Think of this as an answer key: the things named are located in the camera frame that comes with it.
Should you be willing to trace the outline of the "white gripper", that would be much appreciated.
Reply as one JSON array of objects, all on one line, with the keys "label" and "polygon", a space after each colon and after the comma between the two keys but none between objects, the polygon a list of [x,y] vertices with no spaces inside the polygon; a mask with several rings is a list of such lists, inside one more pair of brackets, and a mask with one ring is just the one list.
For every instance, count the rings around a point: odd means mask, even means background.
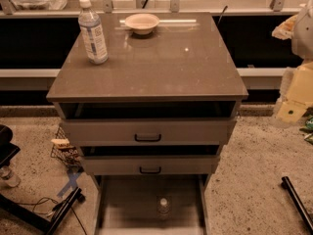
[{"label": "white gripper", "polygon": [[274,108],[274,118],[296,123],[313,106],[313,62],[286,68],[280,87],[280,97]]}]

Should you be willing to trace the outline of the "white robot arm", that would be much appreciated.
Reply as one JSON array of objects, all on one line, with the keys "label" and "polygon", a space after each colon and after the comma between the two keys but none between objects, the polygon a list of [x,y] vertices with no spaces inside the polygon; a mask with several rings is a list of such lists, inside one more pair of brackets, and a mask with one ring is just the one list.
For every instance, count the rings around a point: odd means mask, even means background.
[{"label": "white robot arm", "polygon": [[292,52],[303,60],[295,69],[286,68],[274,110],[275,119],[295,123],[313,105],[313,1],[276,26],[272,35],[290,39]]}]

